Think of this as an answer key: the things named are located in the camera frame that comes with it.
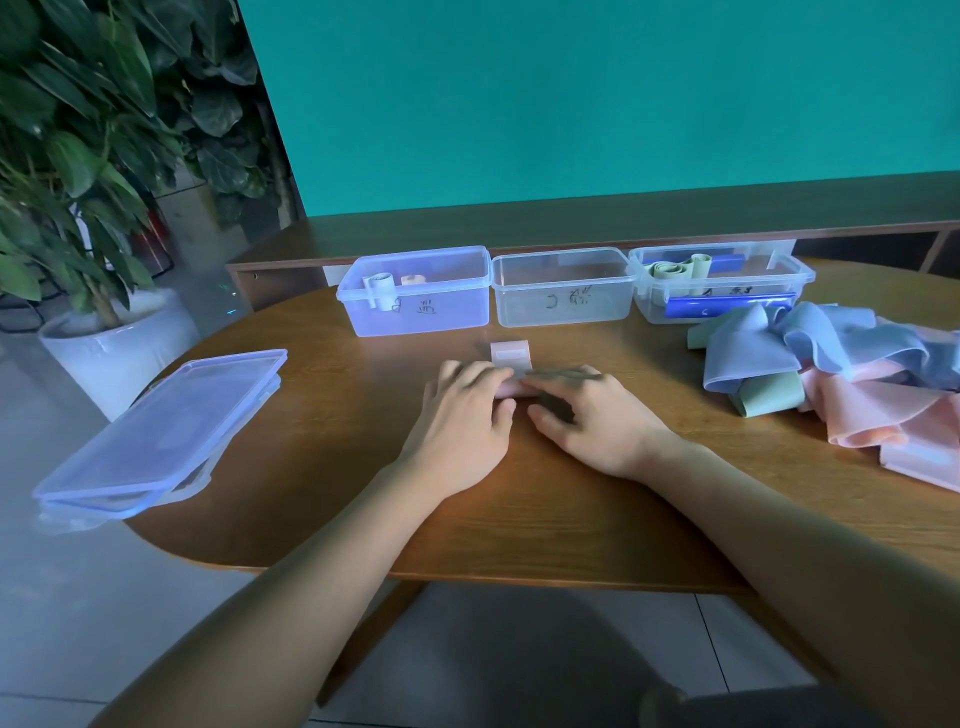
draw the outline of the blue fabric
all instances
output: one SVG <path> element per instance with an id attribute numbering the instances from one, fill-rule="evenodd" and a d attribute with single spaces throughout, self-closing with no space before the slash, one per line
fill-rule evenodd
<path id="1" fill-rule="evenodd" d="M 869 308 L 806 301 L 789 310 L 756 303 L 726 314 L 709 338 L 704 389 L 731 394 L 748 377 L 796 372 L 806 363 L 849 376 L 880 359 L 901 364 L 910 383 L 960 389 L 957 341 L 925 341 L 910 326 L 879 323 Z"/>

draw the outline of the right hand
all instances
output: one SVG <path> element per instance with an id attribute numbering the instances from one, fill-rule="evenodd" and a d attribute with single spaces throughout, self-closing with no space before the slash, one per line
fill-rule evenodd
<path id="1" fill-rule="evenodd" d="M 642 480 L 655 458 L 683 443 L 619 381 L 593 367 L 531 372 L 521 381 L 572 407 L 572 425 L 541 404 L 527 412 L 541 433 L 601 473 Z"/>

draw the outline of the wooden table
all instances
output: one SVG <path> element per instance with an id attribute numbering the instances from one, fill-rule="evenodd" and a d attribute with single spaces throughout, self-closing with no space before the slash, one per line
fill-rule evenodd
<path id="1" fill-rule="evenodd" d="M 817 280 L 804 291 L 808 300 L 869 306 L 895 321 L 960 327 L 960 281 L 809 262 Z M 960 576 L 960 495 L 883 470 L 876 449 L 829 445 L 813 414 L 737 416 L 725 397 L 703 390 L 703 354 L 686 350 L 686 326 L 649 325 L 636 308 L 623 321 L 539 328 L 502 328 L 492 303 L 491 315 L 484 328 L 361 339 L 334 291 L 324 289 L 213 335 L 167 371 L 192 358 L 285 348 L 283 383 L 233 439 L 204 491 L 152 508 L 131 519 L 130 528 L 184 559 L 266 569 L 396 457 L 417 418 L 422 385 L 441 361 L 487 358 L 490 342 L 528 339 L 535 366 L 587 362 L 614 374 L 670 427 L 746 473 Z M 665 501 L 559 451 L 533 429 L 522 405 L 504 461 L 427 519 L 390 575 L 419 582 L 751 593 Z M 790 643 L 788 630 L 771 626 L 774 618 L 767 617 L 767 626 Z M 380 627 L 390 621 L 381 619 Z"/>

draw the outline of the blue rectangular object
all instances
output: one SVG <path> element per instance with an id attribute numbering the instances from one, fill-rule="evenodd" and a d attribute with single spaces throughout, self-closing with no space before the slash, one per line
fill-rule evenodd
<path id="1" fill-rule="evenodd" d="M 663 317 L 667 319 L 712 319 L 733 308 L 760 303 L 793 308 L 795 293 L 767 293 L 757 296 L 680 296 L 666 302 Z"/>

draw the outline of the white plant pot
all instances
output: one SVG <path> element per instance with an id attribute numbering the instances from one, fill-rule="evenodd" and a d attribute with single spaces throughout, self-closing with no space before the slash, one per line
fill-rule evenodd
<path id="1" fill-rule="evenodd" d="M 130 310 L 114 303 L 123 326 L 99 330 L 95 314 L 71 311 L 51 320 L 39 337 L 113 422 L 164 367 L 200 341 L 197 326 L 170 289 L 136 291 Z"/>

